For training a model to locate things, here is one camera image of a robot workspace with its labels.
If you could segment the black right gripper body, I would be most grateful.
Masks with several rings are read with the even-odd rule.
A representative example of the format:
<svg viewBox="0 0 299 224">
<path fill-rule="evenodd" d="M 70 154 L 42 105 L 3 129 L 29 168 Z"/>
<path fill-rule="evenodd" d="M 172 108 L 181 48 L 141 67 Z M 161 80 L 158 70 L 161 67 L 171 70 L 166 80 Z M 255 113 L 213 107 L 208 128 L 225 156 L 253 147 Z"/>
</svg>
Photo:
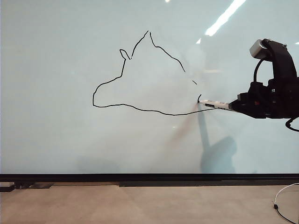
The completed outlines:
<svg viewBox="0 0 299 224">
<path fill-rule="evenodd" d="M 258 118 L 289 119 L 299 116 L 299 78 L 270 79 L 267 86 L 251 82 L 251 111 Z"/>
</svg>

